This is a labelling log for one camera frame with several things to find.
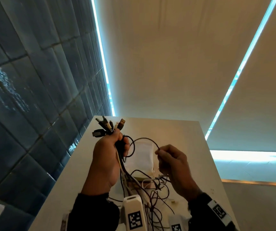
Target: left hand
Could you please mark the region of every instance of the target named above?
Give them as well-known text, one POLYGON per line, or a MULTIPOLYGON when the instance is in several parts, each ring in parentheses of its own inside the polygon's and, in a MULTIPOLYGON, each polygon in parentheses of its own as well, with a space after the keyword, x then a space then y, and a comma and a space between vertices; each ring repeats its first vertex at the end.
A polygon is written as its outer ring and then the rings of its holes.
MULTIPOLYGON (((86 195, 100 195, 110 191, 120 176, 120 166, 117 159, 115 143, 122 140, 123 135, 119 129, 115 129, 112 135, 102 137, 94 147, 93 160, 89 174, 81 191, 86 195)), ((129 141, 125 137, 124 156, 128 155, 129 141)))

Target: black sleeve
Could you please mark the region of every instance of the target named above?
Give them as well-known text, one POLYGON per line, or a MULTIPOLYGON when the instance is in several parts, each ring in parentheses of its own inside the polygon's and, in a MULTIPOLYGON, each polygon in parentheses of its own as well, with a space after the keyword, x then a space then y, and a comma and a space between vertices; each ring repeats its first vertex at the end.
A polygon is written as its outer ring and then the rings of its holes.
POLYGON ((108 193, 96 196, 78 194, 68 217, 67 231, 115 231, 119 224, 120 211, 107 198, 108 193))
POLYGON ((192 215, 188 222, 189 230, 236 230, 231 217, 206 193, 190 201, 188 209, 192 215))

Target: right hand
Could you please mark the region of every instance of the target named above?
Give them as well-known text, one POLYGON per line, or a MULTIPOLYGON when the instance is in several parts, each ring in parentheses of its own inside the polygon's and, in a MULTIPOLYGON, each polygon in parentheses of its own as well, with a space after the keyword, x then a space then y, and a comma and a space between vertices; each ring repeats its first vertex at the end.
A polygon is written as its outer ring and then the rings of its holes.
POLYGON ((155 152, 159 160, 159 171, 169 176, 174 190, 188 202, 202 193, 193 180, 187 156, 172 145, 160 147, 155 152))

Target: bright window light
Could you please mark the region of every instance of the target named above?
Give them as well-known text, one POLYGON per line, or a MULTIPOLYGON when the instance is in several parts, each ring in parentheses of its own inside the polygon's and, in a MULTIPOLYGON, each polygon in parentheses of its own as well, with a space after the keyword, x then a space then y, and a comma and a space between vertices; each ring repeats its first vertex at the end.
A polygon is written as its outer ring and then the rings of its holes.
POLYGON ((94 0, 91 0, 91 1, 92 1, 93 12, 94 12, 94 18, 95 18, 97 35, 98 35, 98 38, 99 38, 99 47, 100 47, 100 52, 101 52, 102 60, 103 60, 103 66, 104 66, 104 71, 105 71, 105 77, 106 77, 106 83, 107 83, 107 88, 108 88, 108 94, 109 94, 109 100, 110 100, 110 105, 111 105, 111 111, 112 111, 112 115, 115 117, 116 113, 115 113, 115 108, 113 106, 112 97, 111 97, 111 91, 110 91, 110 85, 109 85, 109 80, 108 80, 108 75, 107 75, 107 69, 106 69, 104 51, 103 51, 103 46, 102 46, 102 40, 101 40, 100 33, 99 33, 99 23, 97 21, 95 3, 94 3, 94 0))
POLYGON ((217 151, 210 150, 214 160, 223 161, 251 161, 269 162, 276 161, 276 152, 269 151, 217 151))
POLYGON ((244 68, 244 66, 245 66, 252 50, 254 49, 254 47, 256 45, 256 42, 258 41, 258 39, 261 35, 261 32, 263 31, 263 28, 265 27, 265 24, 267 23, 267 20, 269 19, 275 5, 276 5, 276 0, 271 0, 271 3, 269 5, 269 7, 267 8, 267 11, 266 11, 261 23, 260 23, 260 26, 258 27, 258 30, 257 30, 256 34, 254 35, 254 38, 253 38, 252 42, 250 43, 249 48, 248 48, 248 50, 247 50, 247 52, 246 52, 246 54, 243 58, 243 61, 241 62, 240 67, 238 68, 238 70, 236 72, 236 75, 234 76, 233 81, 232 81, 232 83, 231 83, 231 85, 230 85, 230 87, 229 87, 229 89, 228 89, 228 91, 227 91, 227 93, 226 93, 226 95, 225 95, 225 97, 224 97, 224 99, 223 99, 223 101, 222 101, 222 103, 221 103, 221 105, 220 105, 220 107, 219 107, 219 109, 218 109, 218 111, 217 111, 217 113, 216 113, 216 115, 215 115, 208 131, 207 131, 207 133, 206 133, 206 135, 205 135, 205 140, 208 139, 208 137, 209 137, 209 135, 210 135, 210 133, 211 133, 211 131, 212 131, 219 115, 220 115, 220 113, 222 112, 222 109, 224 108, 224 106, 225 106, 225 104, 226 104, 226 102, 227 102, 234 86, 236 85, 236 82, 237 82, 238 78, 240 77, 240 74, 242 73, 242 70, 243 70, 243 68, 244 68))

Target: qr-like marker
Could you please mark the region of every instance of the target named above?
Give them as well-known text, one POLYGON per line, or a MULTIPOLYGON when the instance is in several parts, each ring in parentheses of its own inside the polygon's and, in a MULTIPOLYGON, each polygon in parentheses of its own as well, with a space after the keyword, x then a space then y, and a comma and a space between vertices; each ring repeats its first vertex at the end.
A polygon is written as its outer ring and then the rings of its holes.
POLYGON ((137 229, 142 227, 140 211, 128 214, 129 229, 137 229))
POLYGON ((180 224, 171 225, 171 228, 172 228, 173 231, 182 231, 180 224))

